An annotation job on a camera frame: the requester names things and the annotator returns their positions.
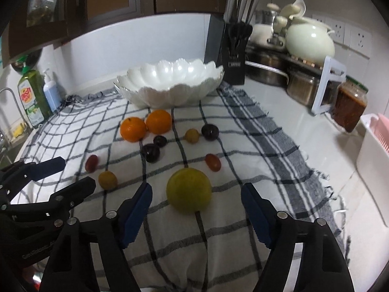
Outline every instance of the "dark plum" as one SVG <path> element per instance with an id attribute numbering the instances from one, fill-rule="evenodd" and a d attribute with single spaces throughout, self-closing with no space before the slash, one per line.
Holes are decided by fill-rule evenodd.
<path id="1" fill-rule="evenodd" d="M 154 163 L 158 160 L 161 151 L 155 144 L 144 145 L 141 149 L 141 156 L 145 158 L 147 162 Z"/>
<path id="2" fill-rule="evenodd" d="M 168 143 L 168 140 L 166 139 L 165 136 L 155 136 L 153 139 L 154 145 L 157 145 L 159 148 L 165 147 L 166 144 Z"/>
<path id="3" fill-rule="evenodd" d="M 219 137 L 219 129 L 217 128 L 216 125 L 205 124 L 201 128 L 201 134 L 203 134 L 206 140 L 213 141 Z"/>

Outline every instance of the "electrical outlet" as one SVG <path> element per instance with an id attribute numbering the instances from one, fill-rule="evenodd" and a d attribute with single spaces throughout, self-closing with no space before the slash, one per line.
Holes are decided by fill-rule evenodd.
<path id="1" fill-rule="evenodd" d="M 333 18 L 330 21 L 330 26 L 335 31 L 335 33 L 330 34 L 331 38 L 334 40 L 334 42 L 343 44 L 345 24 L 341 21 L 334 20 Z"/>
<path id="2" fill-rule="evenodd" d="M 350 48 L 370 58 L 371 56 L 371 34 L 359 27 L 350 27 Z"/>
<path id="3" fill-rule="evenodd" d="M 315 14 L 313 13 L 312 14 L 312 18 L 316 21 L 319 21 L 319 22 L 322 22 L 322 23 L 325 23 L 326 22 L 326 17 L 325 15 L 319 15 L 319 14 Z"/>

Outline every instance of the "white ceramic bowl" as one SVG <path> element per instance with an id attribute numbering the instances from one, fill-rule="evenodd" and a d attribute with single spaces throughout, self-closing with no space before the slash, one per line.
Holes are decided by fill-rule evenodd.
<path id="1" fill-rule="evenodd" d="M 114 85 L 134 105 L 161 109 L 200 101 L 220 85 L 223 75 L 223 67 L 213 61 L 203 64 L 200 59 L 181 58 L 131 68 Z"/>

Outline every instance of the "jar lid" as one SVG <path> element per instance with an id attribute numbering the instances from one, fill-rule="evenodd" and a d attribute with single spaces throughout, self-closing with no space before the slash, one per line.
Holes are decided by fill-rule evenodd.
<path id="1" fill-rule="evenodd" d="M 362 83 L 360 83 L 359 81 L 355 80 L 353 77 L 350 77 L 349 75 L 346 75 L 346 79 L 347 80 L 350 80 L 352 83 L 354 83 L 354 85 L 357 85 L 358 87 L 360 87 L 362 90 L 365 90 L 366 93 L 369 92 L 369 89 L 363 85 Z"/>

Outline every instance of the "soap dispenser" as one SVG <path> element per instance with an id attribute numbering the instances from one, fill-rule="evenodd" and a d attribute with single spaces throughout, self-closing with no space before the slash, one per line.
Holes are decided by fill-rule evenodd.
<path id="1" fill-rule="evenodd" d="M 58 92 L 57 84 L 54 80 L 51 79 L 50 75 L 47 73 L 49 69 L 46 69 L 43 72 L 45 85 L 43 86 L 43 92 L 46 96 L 47 102 L 49 103 L 50 109 L 54 112 L 61 105 L 61 97 Z"/>

